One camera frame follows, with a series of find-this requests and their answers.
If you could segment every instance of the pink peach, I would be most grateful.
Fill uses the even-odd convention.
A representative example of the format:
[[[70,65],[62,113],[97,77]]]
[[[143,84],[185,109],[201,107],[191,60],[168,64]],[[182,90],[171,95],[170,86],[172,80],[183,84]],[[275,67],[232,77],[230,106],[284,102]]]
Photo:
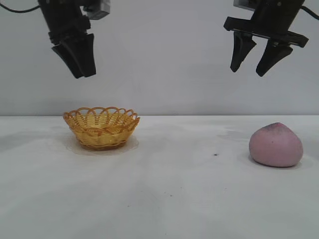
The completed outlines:
[[[272,167],[291,167],[300,162],[304,148],[292,130],[282,123],[273,123],[251,136],[249,151],[258,163]]]

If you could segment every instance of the black cable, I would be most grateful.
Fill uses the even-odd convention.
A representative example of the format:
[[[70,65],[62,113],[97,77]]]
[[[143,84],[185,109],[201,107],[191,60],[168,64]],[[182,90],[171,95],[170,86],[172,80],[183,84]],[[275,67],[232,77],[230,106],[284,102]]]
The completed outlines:
[[[302,6],[301,7],[302,10],[304,10],[305,12],[309,13],[312,17],[314,17],[315,19],[319,20],[319,15],[317,15],[316,13],[314,13],[313,11],[311,11],[309,8],[307,8],[306,6]]]
[[[0,6],[3,7],[5,10],[8,10],[10,12],[14,12],[14,13],[27,13],[27,12],[31,12],[31,11],[34,11],[34,10],[37,10],[38,8],[40,8],[40,6],[35,6],[33,8],[30,8],[30,9],[27,9],[27,10],[13,10],[5,5],[3,5],[1,2],[0,2]]]

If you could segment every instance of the robotic arm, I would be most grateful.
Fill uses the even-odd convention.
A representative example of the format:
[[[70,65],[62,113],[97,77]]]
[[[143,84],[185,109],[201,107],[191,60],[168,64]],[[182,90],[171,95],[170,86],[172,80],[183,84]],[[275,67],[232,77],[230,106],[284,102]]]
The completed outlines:
[[[56,52],[75,78],[96,74],[93,41],[88,34],[90,20],[100,20],[110,13],[110,0],[38,0],[39,6],[28,10],[13,10],[26,13],[41,8],[49,27],[49,36]],[[289,31],[300,9],[319,20],[319,16],[303,6],[305,0],[234,0],[234,5],[254,11],[250,20],[228,17],[224,27],[234,31],[234,51],[231,70],[236,72],[249,52],[256,46],[253,36],[268,39],[264,55],[257,66],[257,74],[264,76],[275,64],[290,55],[291,45],[305,47],[308,38]]]
[[[231,70],[236,72],[248,53],[256,46],[253,36],[268,39],[257,74],[264,76],[276,63],[290,55],[291,45],[305,47],[308,38],[289,28],[305,0],[234,0],[234,5],[254,14],[250,20],[228,17],[224,27],[234,31]]]
[[[90,20],[110,13],[110,0],[38,0],[56,52],[75,78],[96,74]],[[87,12],[83,15],[81,8]]]

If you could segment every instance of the gray wall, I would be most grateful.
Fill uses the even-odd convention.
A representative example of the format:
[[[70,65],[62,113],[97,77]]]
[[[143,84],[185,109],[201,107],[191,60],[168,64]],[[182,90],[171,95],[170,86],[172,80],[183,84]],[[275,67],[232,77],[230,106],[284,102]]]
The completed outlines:
[[[29,8],[35,0],[1,1]],[[98,75],[74,79],[53,51],[41,12],[0,9],[0,115],[60,115],[83,106],[133,108],[143,115],[318,114],[319,21],[300,12],[292,31],[305,49],[266,77],[255,73],[266,40],[256,39],[237,74],[229,69],[227,16],[249,18],[233,0],[112,0],[92,22]],[[318,0],[306,5],[319,12]]]

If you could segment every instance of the yellow wicker basket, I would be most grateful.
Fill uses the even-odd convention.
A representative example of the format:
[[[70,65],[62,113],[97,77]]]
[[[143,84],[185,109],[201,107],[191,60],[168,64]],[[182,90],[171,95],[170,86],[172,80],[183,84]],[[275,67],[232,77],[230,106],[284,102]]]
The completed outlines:
[[[63,118],[80,144],[94,150],[123,146],[140,121],[133,110],[116,107],[80,108],[65,112]]]

